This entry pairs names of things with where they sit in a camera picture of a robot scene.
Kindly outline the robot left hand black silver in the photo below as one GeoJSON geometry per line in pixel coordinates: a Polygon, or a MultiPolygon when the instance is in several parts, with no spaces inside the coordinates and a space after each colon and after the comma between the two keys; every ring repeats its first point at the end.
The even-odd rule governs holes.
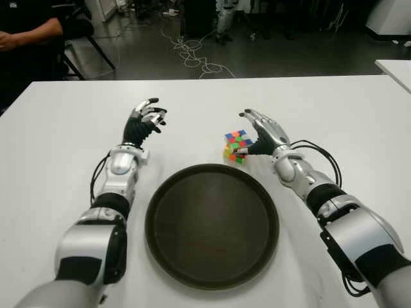
{"type": "Polygon", "coordinates": [[[154,107],[159,98],[148,98],[132,109],[123,130],[123,144],[140,148],[144,140],[152,133],[161,133],[159,126],[165,126],[167,110],[154,107]]]}

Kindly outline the robot right hand black silver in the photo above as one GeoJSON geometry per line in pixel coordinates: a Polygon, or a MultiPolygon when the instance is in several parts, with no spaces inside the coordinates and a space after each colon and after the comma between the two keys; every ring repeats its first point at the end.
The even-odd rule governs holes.
{"type": "Polygon", "coordinates": [[[277,148],[290,148],[290,139],[275,120],[253,109],[245,109],[239,113],[247,119],[257,132],[257,139],[247,149],[240,149],[237,153],[247,155],[273,155],[277,148]]]}

